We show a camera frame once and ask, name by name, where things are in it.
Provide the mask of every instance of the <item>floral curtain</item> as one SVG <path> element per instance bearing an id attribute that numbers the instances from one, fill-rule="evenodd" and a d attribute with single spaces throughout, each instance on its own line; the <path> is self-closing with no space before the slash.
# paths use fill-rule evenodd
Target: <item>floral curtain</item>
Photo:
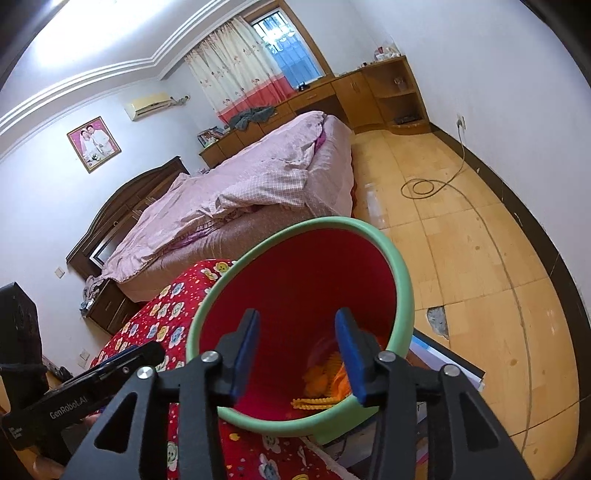
<path id="1" fill-rule="evenodd" d="M 185 61 L 226 123 L 243 110 L 275 105 L 295 93 L 262 39 L 242 17 L 232 18 L 199 42 Z"/>

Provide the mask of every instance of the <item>red floral fabric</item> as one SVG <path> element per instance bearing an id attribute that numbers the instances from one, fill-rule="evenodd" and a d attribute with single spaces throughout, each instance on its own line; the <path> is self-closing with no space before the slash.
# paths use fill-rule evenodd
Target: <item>red floral fabric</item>
<path id="1" fill-rule="evenodd" d="M 101 350 L 95 366 L 130 345 L 151 340 L 166 350 L 157 371 L 183 367 L 185 343 L 195 312 L 215 282 L 230 269 L 229 260 L 204 260 L 185 271 L 160 295 L 147 303 Z M 178 478 L 178 405 L 170 407 L 168 425 L 168 479 Z M 220 421 L 220 438 L 233 480 L 333 480 L 355 478 L 330 459 L 322 459 L 301 439 L 277 439 L 246 432 Z"/>

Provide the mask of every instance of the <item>power cord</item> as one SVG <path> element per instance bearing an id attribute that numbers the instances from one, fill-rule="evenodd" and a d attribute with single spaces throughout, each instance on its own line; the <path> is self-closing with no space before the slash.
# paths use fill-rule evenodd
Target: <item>power cord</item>
<path id="1" fill-rule="evenodd" d="M 509 271 L 507 270 L 507 266 L 505 265 L 505 260 L 503 259 L 503 255 L 501 255 L 501 250 L 499 249 L 499 246 L 496 244 L 495 239 L 493 238 L 491 231 L 488 228 L 488 225 L 486 224 L 482 215 L 480 215 L 478 210 L 476 210 L 476 207 L 474 207 L 474 204 L 468 199 L 468 197 L 461 190 L 454 187 L 454 185 L 451 185 L 452 180 L 455 179 L 462 172 L 462 169 L 464 168 L 464 164 L 466 163 L 466 149 L 464 147 L 464 142 L 462 140 L 462 135 L 460 133 L 461 123 L 459 120 L 457 121 L 456 125 L 457 125 L 457 136 L 460 139 L 460 144 L 462 145 L 462 165 L 460 166 L 459 170 L 457 172 L 455 172 L 454 175 L 452 175 L 452 177 L 448 181 L 443 181 L 443 180 L 438 180 L 438 179 L 421 179 L 421 178 L 411 179 L 402 185 L 402 187 L 400 188 L 400 193 L 402 194 L 402 196 L 406 197 L 407 199 L 424 200 L 424 199 L 431 198 L 432 196 L 438 194 L 445 187 L 450 187 L 451 189 L 455 190 L 460 195 L 462 195 L 462 197 L 464 197 L 465 201 L 468 202 L 468 205 L 470 205 L 472 210 L 474 210 L 474 212 L 476 212 L 476 215 L 478 215 L 478 218 L 482 222 L 482 225 L 484 225 L 486 233 L 488 233 L 488 236 L 490 237 L 493 245 L 495 246 L 496 253 L 499 255 L 499 259 L 501 260 L 501 264 L 503 265 L 503 270 L 505 271 L 505 275 L 507 277 L 507 280 L 509 281 L 509 286 L 511 287 L 511 291 L 513 293 L 513 298 L 515 299 L 515 304 L 517 305 L 517 310 L 519 311 L 519 321 L 521 323 L 521 330 L 523 332 L 523 338 L 524 338 L 524 342 L 525 342 L 525 355 L 527 358 L 527 374 L 528 374 L 528 381 L 529 381 L 529 389 L 528 389 L 528 406 L 527 406 L 527 416 L 526 416 L 526 420 L 525 420 L 525 430 L 523 432 L 520 432 L 520 433 L 525 433 L 525 435 L 523 437 L 523 444 L 521 446 L 521 455 L 523 455 L 523 452 L 525 450 L 525 446 L 527 444 L 527 437 L 530 432 L 532 400 L 533 400 L 531 354 L 530 354 L 530 344 L 527 339 L 527 330 L 525 328 L 525 319 L 523 317 L 523 311 L 521 309 L 521 303 L 519 302 L 519 297 L 517 296 L 517 292 L 515 291 L 515 286 L 513 285 L 513 281 L 511 280 L 511 277 L 509 276 Z M 423 185 L 423 184 L 428 185 L 430 190 L 427 192 L 418 192 L 417 187 L 419 185 Z M 408 189 L 408 192 L 409 192 L 408 194 L 405 193 L 405 191 L 404 191 L 405 188 Z"/>

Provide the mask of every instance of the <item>screw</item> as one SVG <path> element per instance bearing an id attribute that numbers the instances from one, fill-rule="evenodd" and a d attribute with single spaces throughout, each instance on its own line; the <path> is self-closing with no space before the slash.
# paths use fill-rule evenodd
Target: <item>screw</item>
<path id="1" fill-rule="evenodd" d="M 217 362 L 217 359 L 220 358 L 220 354 L 214 350 L 208 350 L 207 352 L 203 352 L 201 354 L 202 362 L 207 364 L 211 364 L 213 362 Z"/>
<path id="2" fill-rule="evenodd" d="M 455 365 L 446 365 L 443 367 L 443 373 L 448 377 L 457 377 L 460 374 L 460 369 Z"/>
<path id="3" fill-rule="evenodd" d="M 386 363 L 394 362 L 394 360 L 396 360 L 396 354 L 389 350 L 384 350 L 383 352 L 378 353 L 378 360 Z"/>
<path id="4" fill-rule="evenodd" d="M 140 367 L 138 370 L 138 377 L 142 380 L 146 380 L 154 375 L 154 369 L 152 367 Z"/>

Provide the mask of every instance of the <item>window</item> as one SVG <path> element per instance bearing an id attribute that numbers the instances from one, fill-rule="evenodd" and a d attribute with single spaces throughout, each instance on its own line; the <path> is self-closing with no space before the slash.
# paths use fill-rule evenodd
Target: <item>window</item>
<path id="1" fill-rule="evenodd" d="M 308 45 L 281 9 L 267 13 L 252 26 L 293 88 L 324 75 Z"/>

